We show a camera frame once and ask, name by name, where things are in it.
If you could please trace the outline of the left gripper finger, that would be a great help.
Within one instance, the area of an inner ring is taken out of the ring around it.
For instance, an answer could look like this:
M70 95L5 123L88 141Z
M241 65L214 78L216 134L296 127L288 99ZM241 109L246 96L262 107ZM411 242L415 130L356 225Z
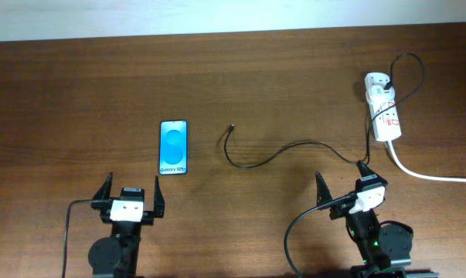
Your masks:
M108 200L111 196L111 186L113 181L113 173L110 172L102 186L97 190L92 199L94 201Z
M155 176L154 217L163 218L165 214L165 200L160 189L159 178Z

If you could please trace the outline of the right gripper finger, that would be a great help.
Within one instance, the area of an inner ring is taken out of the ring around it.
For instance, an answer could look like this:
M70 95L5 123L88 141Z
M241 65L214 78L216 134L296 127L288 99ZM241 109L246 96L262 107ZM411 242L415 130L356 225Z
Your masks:
M330 193L330 190L328 189L328 186L322 177L320 172L315 173L315 180L317 184L317 202L316 205L320 209L327 209L330 207L332 204L332 195Z
M357 161L356 166L359 169L359 173L362 176L362 178L375 178L376 173L371 170L365 163L364 161Z

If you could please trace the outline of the blue screen Galaxy smartphone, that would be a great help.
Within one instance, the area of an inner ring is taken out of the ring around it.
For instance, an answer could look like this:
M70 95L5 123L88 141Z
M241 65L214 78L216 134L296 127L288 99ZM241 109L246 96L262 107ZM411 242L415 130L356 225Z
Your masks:
M158 171L160 175L187 173L188 123L186 120L161 122Z

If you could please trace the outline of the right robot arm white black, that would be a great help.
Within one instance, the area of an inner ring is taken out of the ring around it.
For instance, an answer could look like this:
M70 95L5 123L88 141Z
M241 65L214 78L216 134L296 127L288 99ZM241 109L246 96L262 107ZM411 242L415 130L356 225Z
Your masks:
M438 277L430 270L406 271L411 264L413 229L401 222L378 220L374 209L385 201L388 181L362 161L355 189L333 198L321 173L315 174L317 207L328 209L332 220L344 218L351 240L357 245L363 264L350 269L354 277Z

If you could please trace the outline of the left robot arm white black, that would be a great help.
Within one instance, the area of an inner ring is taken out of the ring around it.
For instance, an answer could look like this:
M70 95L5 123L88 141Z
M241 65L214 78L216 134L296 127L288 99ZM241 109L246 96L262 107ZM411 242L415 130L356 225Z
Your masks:
M165 200L159 180L155 179L153 209L145 209L145 190L122 188L120 196L111 196L113 174L92 198L90 207L100 213L102 223L111 225L111 234L98 239L88 253L93 277L132 278L137 276L141 228L153 225L165 214Z

